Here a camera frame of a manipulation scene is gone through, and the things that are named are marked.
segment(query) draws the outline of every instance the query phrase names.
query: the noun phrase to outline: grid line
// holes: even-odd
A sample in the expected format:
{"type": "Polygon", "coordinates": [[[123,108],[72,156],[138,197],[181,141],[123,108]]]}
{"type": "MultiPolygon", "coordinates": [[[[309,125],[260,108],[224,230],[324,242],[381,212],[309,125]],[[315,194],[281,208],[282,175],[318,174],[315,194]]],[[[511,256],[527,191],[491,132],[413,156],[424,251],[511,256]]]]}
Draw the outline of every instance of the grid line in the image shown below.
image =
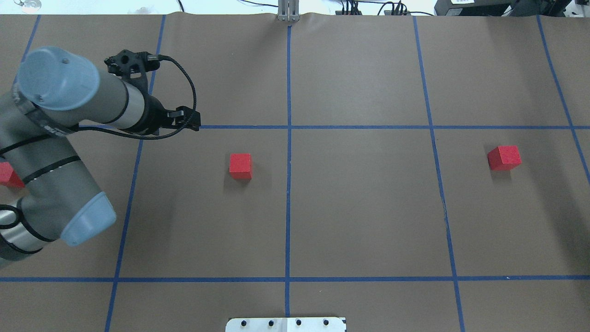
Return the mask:
{"type": "Polygon", "coordinates": [[[547,62],[549,64],[549,69],[551,70],[551,75],[553,76],[553,81],[555,82],[555,87],[557,88],[559,98],[561,100],[561,105],[563,106],[563,111],[565,112],[565,116],[568,119],[569,128],[572,131],[572,137],[574,143],[576,143],[576,149],[578,150],[578,155],[580,156],[580,161],[582,162],[582,166],[584,168],[584,172],[586,174],[586,180],[590,184],[590,172],[588,171],[588,165],[586,164],[586,159],[584,158],[584,153],[582,152],[582,147],[580,146],[580,141],[578,140],[578,135],[576,134],[576,129],[573,126],[572,117],[569,113],[568,104],[565,102],[565,97],[563,96],[563,90],[561,89],[561,84],[559,84],[559,79],[557,78],[557,73],[555,73],[555,68],[553,67],[553,61],[551,60],[551,55],[549,54],[549,47],[547,46],[547,39],[545,38],[545,32],[543,32],[543,24],[541,23],[541,16],[537,15],[537,24],[539,26],[539,33],[541,34],[541,40],[543,42],[543,48],[545,49],[545,56],[547,57],[547,62]]]}
{"type": "MultiPolygon", "coordinates": [[[[160,23],[160,33],[158,36],[158,46],[156,47],[156,54],[160,54],[160,47],[162,46],[162,36],[164,34],[164,26],[166,24],[166,15],[162,15],[162,21],[160,23]]],[[[153,84],[156,80],[156,72],[152,72],[152,77],[150,79],[150,85],[148,93],[151,95],[153,91],[153,84]]],[[[113,288],[111,290],[111,297],[109,301],[109,310],[107,312],[106,322],[104,324],[104,332],[109,332],[111,320],[113,318],[113,310],[114,310],[114,301],[117,296],[117,286],[119,285],[119,274],[121,272],[121,264],[123,262],[123,251],[125,249],[125,240],[127,238],[127,228],[129,227],[129,218],[131,217],[131,207],[133,204],[133,196],[135,194],[135,184],[137,182],[137,174],[139,172],[139,163],[141,161],[142,156],[142,149],[143,149],[143,140],[139,141],[137,145],[137,155],[135,158],[135,166],[133,167],[133,177],[131,179],[131,188],[129,189],[129,201],[127,202],[127,210],[125,212],[125,221],[123,223],[123,231],[121,234],[121,242],[119,244],[119,254],[117,255],[117,265],[115,268],[114,278],[113,278],[113,288]]]]}
{"type": "Polygon", "coordinates": [[[285,225],[285,317],[291,316],[291,25],[287,27],[287,207],[285,225]]]}
{"type": "MultiPolygon", "coordinates": [[[[590,281],[590,275],[473,275],[457,276],[458,281],[590,281]]],[[[290,282],[450,282],[453,276],[292,276],[290,282]]],[[[53,277],[53,276],[8,276],[0,282],[113,282],[114,278],[53,277]]],[[[129,277],[119,278],[118,283],[234,283],[234,282],[285,282],[282,276],[253,277],[129,277]]]]}
{"type": "Polygon", "coordinates": [[[422,49],[420,47],[420,36],[418,32],[418,22],[416,21],[416,17],[413,16],[412,20],[414,22],[414,34],[416,36],[416,48],[418,50],[418,62],[420,64],[420,75],[422,77],[422,88],[424,90],[424,102],[426,104],[426,114],[428,116],[428,126],[430,127],[430,140],[432,141],[432,153],[434,155],[434,165],[437,170],[437,179],[438,179],[438,191],[441,196],[442,201],[442,209],[444,211],[444,222],[447,231],[447,246],[448,246],[448,255],[451,264],[451,273],[453,275],[453,286],[455,289],[455,302],[457,303],[457,315],[459,318],[459,328],[461,332],[465,332],[465,322],[463,320],[463,308],[461,305],[461,293],[459,290],[459,281],[457,279],[457,268],[455,266],[455,254],[453,251],[453,240],[451,238],[451,226],[448,222],[448,213],[447,213],[447,202],[444,197],[444,187],[443,187],[443,177],[441,175],[441,168],[440,163],[438,160],[438,150],[437,150],[437,143],[436,138],[434,135],[434,124],[432,122],[432,112],[430,109],[430,99],[428,98],[428,88],[426,85],[426,74],[424,71],[424,61],[422,59],[422,49]]]}
{"type": "MultiPolygon", "coordinates": [[[[162,16],[162,22],[160,26],[160,36],[158,40],[158,50],[159,53],[163,29],[165,24],[166,16],[162,16]]],[[[38,28],[38,25],[41,20],[41,15],[37,16],[35,21],[34,27],[31,32],[31,36],[29,38],[27,47],[22,57],[22,61],[24,61],[27,53],[30,50],[32,41],[34,39],[34,35],[38,28]]],[[[447,208],[444,198],[444,188],[442,182],[442,176],[440,172],[440,164],[438,162],[438,152],[435,143],[435,136],[434,130],[435,129],[466,129],[466,130],[486,130],[486,129],[531,129],[531,130],[571,130],[573,139],[576,143],[576,148],[578,150],[581,163],[584,167],[586,178],[590,183],[590,172],[588,170],[588,166],[585,161],[584,154],[581,150],[581,145],[579,143],[576,130],[587,130],[590,129],[590,126],[574,126],[571,115],[569,113],[569,109],[566,104],[565,97],[563,95],[563,91],[561,89],[561,85],[559,83],[558,77],[556,75],[555,69],[553,67],[553,63],[549,54],[548,45],[546,42],[545,34],[543,32],[542,23],[540,20],[540,16],[537,16],[537,23],[539,26],[539,32],[541,34],[543,47],[545,49],[545,54],[548,60],[548,64],[556,85],[556,88],[559,93],[559,97],[562,102],[562,106],[565,112],[565,115],[568,119],[568,126],[496,126],[496,125],[434,125],[432,122],[432,114],[430,109],[430,101],[428,99],[428,91],[427,85],[425,80],[425,73],[424,73],[424,64],[421,54],[421,48],[419,43],[419,33],[418,33],[418,26],[416,18],[414,20],[414,30],[415,30],[415,38],[418,48],[418,60],[420,63],[421,69],[421,76],[422,76],[422,87],[424,89],[424,97],[425,103],[427,108],[427,115],[428,115],[428,125],[292,125],[291,122],[291,26],[287,27],[287,125],[204,125],[201,126],[202,129],[286,129],[288,134],[287,140],[287,192],[286,192],[286,200],[287,200],[287,211],[286,211],[286,260],[285,260],[285,277],[233,277],[233,278],[224,278],[224,277],[211,277],[211,278],[120,278],[120,268],[123,256],[123,249],[125,243],[125,237],[127,232],[127,227],[129,224],[129,217],[131,211],[131,205],[133,200],[133,193],[135,191],[135,183],[137,178],[137,172],[139,169],[139,162],[140,156],[143,146],[143,141],[139,142],[137,148],[137,155],[136,155],[136,163],[132,178],[132,184],[130,188],[129,194],[129,201],[127,204],[126,210],[126,217],[123,226],[122,232],[122,239],[119,248],[119,255],[117,257],[117,267],[116,273],[113,278],[76,278],[76,277],[0,277],[0,282],[112,282],[113,289],[112,289],[112,296],[111,301],[109,302],[109,314],[107,316],[107,322],[105,326],[105,331],[108,331],[110,328],[110,320],[113,313],[114,307],[114,299],[116,296],[116,289],[117,284],[119,282],[123,283],[133,283],[133,282],[146,282],[146,283],[153,283],[153,282],[194,282],[194,283],[206,283],[206,282],[219,282],[219,283],[230,283],[230,282],[283,282],[285,284],[285,313],[288,317],[290,315],[290,282],[450,282],[453,281],[455,285],[455,297],[457,300],[457,310],[460,318],[460,327],[461,331],[464,331],[464,321],[463,321],[463,313],[461,309],[461,300],[460,300],[460,293],[458,282],[478,282],[478,281],[558,281],[558,280],[583,280],[583,281],[590,281],[590,275],[492,275],[492,276],[458,276],[456,273],[455,263],[454,263],[454,255],[453,255],[453,247],[451,241],[451,232],[450,232],[450,225],[448,222],[448,215],[447,215],[447,208]],[[431,133],[431,140],[432,140],[432,148],[433,154],[435,158],[435,166],[437,169],[437,177],[438,177],[438,184],[441,194],[441,199],[444,208],[444,215],[445,215],[445,223],[447,226],[447,240],[448,240],[448,247],[449,247],[449,254],[450,254],[450,261],[451,261],[451,271],[452,276],[376,276],[376,277],[291,277],[290,276],[290,187],[291,187],[291,136],[292,130],[299,129],[299,130],[308,130],[308,129],[422,129],[422,130],[429,130],[431,133]]],[[[150,82],[150,93],[153,90],[153,84],[155,80],[155,72],[152,72],[151,82],[150,82]]]]}
{"type": "MultiPolygon", "coordinates": [[[[588,130],[590,126],[506,126],[506,125],[433,125],[434,129],[466,129],[466,130],[588,130]]],[[[430,130],[429,125],[202,125],[201,129],[293,129],[293,130],[318,130],[318,129],[422,129],[430,130]]]]}
{"type": "MultiPolygon", "coordinates": [[[[25,62],[25,58],[31,49],[31,45],[33,44],[33,39],[35,38],[35,33],[37,32],[37,28],[39,27],[39,22],[41,22],[41,15],[37,15],[37,19],[35,20],[35,24],[33,25],[33,30],[31,30],[31,35],[29,36],[29,41],[27,42],[27,47],[25,47],[25,51],[22,54],[21,63],[25,62]]],[[[17,75],[14,76],[14,80],[12,81],[12,85],[17,82],[17,75]]]]}

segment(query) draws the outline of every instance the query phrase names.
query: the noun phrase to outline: gray robot arm segment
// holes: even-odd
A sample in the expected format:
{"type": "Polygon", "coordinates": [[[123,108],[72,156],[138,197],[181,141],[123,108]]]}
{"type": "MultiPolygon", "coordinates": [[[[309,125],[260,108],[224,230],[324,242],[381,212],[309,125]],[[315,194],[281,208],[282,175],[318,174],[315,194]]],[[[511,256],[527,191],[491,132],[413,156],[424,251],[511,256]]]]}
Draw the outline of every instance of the gray robot arm segment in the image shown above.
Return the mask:
{"type": "Polygon", "coordinates": [[[0,157],[11,163],[29,191],[9,206],[0,205],[0,268],[59,238],[79,245],[114,223],[108,198],[65,138],[79,130],[80,121],[108,124],[139,138],[159,128],[198,130],[200,115],[194,107],[183,122],[188,114],[179,109],[186,111],[185,106],[169,111],[148,94],[145,73],[158,69],[158,57],[124,50],[105,60],[106,73],[56,47],[29,54],[18,83],[0,97],[0,151],[6,151],[0,157]],[[127,56],[144,62],[126,67],[127,56]],[[131,79],[134,71],[140,79],[131,79]]]}

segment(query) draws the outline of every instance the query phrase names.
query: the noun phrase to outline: wire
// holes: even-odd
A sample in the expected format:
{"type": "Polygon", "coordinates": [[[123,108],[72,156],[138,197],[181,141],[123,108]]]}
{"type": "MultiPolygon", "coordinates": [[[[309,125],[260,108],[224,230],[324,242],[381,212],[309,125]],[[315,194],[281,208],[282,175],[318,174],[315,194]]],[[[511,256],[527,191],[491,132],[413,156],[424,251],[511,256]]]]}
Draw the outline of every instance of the wire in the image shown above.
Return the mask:
{"type": "Polygon", "coordinates": [[[178,128],[177,130],[166,134],[166,135],[161,135],[161,136],[140,136],[140,135],[132,135],[132,134],[125,134],[122,132],[116,132],[116,131],[112,131],[109,129],[105,129],[105,128],[101,128],[101,127],[80,127],[77,128],[76,131],[100,131],[100,132],[104,132],[106,134],[111,134],[111,135],[115,135],[115,136],[120,136],[120,137],[125,137],[125,138],[132,138],[132,139],[143,139],[145,141],[155,141],[158,139],[165,139],[168,137],[172,137],[176,134],[178,134],[181,130],[185,129],[188,124],[191,122],[191,120],[194,118],[195,114],[196,114],[196,90],[195,90],[195,85],[193,84],[191,78],[188,76],[188,74],[186,73],[186,70],[184,70],[184,68],[182,68],[182,66],[173,58],[169,57],[169,56],[162,56],[162,55],[158,55],[158,59],[160,61],[170,61],[171,63],[175,64],[176,67],[178,67],[178,69],[182,72],[182,74],[186,77],[188,83],[191,85],[191,90],[192,90],[192,113],[191,116],[189,116],[189,118],[184,121],[184,123],[182,124],[182,126],[180,128],[178,128]]]}
{"type": "Polygon", "coordinates": [[[0,224],[0,229],[11,229],[18,225],[24,217],[22,211],[12,205],[0,204],[0,211],[11,211],[14,213],[15,220],[10,224],[0,224]]]}
{"type": "Polygon", "coordinates": [[[384,2],[383,5],[381,6],[381,8],[379,8],[379,11],[377,12],[377,16],[379,16],[379,14],[381,14],[381,11],[383,10],[383,8],[386,5],[390,5],[390,4],[391,4],[391,11],[393,12],[394,11],[395,4],[393,2],[391,2],[391,1],[388,1],[388,2],[384,2]]]}
{"type": "Polygon", "coordinates": [[[364,0],[358,0],[357,2],[363,2],[364,4],[383,4],[383,3],[387,3],[387,2],[378,2],[378,1],[364,1],[364,0]]]}
{"type": "Polygon", "coordinates": [[[258,5],[258,6],[269,6],[269,7],[275,7],[278,8],[277,5],[270,5],[270,4],[259,4],[258,2],[252,2],[252,1],[248,1],[248,0],[238,0],[240,2],[248,2],[249,4],[253,4],[253,5],[258,5]]]}
{"type": "Polygon", "coordinates": [[[45,135],[31,137],[31,138],[25,139],[23,141],[20,141],[18,143],[14,143],[14,144],[6,147],[6,148],[0,149],[0,157],[3,158],[5,153],[7,153],[9,151],[12,151],[12,150],[14,150],[16,148],[20,148],[23,145],[27,145],[27,144],[30,144],[30,143],[42,141],[44,139],[48,139],[48,138],[52,138],[52,137],[53,136],[51,136],[51,135],[45,134],[45,135]]]}
{"type": "Polygon", "coordinates": [[[436,16],[436,15],[430,14],[429,12],[414,12],[414,11],[403,12],[400,15],[405,15],[405,14],[426,14],[426,15],[430,15],[430,16],[436,16]]]}

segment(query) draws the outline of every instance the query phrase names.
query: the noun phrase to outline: red block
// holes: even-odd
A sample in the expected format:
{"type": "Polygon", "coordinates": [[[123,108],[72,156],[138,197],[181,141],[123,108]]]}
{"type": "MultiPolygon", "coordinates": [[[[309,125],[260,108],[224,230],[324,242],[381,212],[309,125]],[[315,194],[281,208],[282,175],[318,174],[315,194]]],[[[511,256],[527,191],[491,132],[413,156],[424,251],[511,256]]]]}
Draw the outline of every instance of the red block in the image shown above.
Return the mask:
{"type": "Polygon", "coordinates": [[[252,158],[250,154],[230,155],[230,175],[236,180],[252,178],[252,158]]]}
{"type": "Polygon", "coordinates": [[[516,145],[505,145],[491,150],[487,154],[487,160],[492,171],[509,171],[522,164],[516,145]]]}
{"type": "Polygon", "coordinates": [[[10,166],[10,163],[8,162],[0,162],[0,185],[12,188],[25,187],[21,178],[18,177],[17,173],[12,169],[12,166],[10,166]]]}

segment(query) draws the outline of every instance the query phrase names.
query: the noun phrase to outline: metal plate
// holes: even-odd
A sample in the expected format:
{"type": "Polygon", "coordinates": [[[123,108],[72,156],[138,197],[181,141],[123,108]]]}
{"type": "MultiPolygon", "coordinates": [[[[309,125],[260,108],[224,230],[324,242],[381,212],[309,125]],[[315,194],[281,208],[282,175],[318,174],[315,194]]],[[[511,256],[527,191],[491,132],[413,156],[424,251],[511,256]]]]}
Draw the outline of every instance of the metal plate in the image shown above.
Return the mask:
{"type": "Polygon", "coordinates": [[[346,318],[234,318],[227,322],[225,332],[346,332],[346,318]]]}

